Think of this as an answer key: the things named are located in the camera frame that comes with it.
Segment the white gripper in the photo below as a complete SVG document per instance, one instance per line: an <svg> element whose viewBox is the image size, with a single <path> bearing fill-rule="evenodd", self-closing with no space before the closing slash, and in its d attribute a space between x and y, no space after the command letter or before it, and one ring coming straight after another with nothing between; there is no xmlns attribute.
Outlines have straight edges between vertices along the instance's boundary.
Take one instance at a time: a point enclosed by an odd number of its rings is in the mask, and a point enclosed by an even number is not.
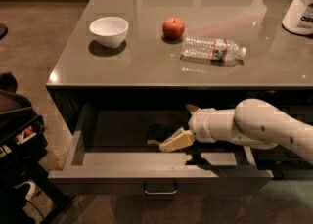
<svg viewBox="0 0 313 224"><path fill-rule="evenodd" d="M201 143L215 142L209 130L210 117L215 112L215 109L199 109L198 106L187 104L186 110L191 114L188 122L189 130L179 128L162 142L159 148L163 152L170 153L190 147L194 144L195 139Z"/></svg>

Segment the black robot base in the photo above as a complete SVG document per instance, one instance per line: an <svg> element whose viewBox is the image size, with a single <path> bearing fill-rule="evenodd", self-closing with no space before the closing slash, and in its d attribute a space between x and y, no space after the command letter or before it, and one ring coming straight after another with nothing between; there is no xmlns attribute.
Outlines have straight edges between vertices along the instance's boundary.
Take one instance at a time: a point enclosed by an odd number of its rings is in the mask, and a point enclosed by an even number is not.
<svg viewBox="0 0 313 224"><path fill-rule="evenodd" d="M0 224L52 224L71 201L48 179L39 164L46 155L44 122L28 98L17 93L15 77L0 74ZM55 208L37 223L24 208L41 189Z"/></svg>

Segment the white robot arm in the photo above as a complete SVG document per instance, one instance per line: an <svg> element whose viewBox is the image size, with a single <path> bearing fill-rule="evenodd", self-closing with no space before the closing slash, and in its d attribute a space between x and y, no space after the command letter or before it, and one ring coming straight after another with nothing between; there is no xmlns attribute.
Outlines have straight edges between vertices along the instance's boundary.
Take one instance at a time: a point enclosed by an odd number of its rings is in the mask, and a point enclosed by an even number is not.
<svg viewBox="0 0 313 224"><path fill-rule="evenodd" d="M313 126L292 118L271 104L245 99L234 109L200 109L187 105L191 113L189 129L175 131L159 145L174 152L194 144L227 141L255 149L272 149L277 145L313 163Z"/></svg>

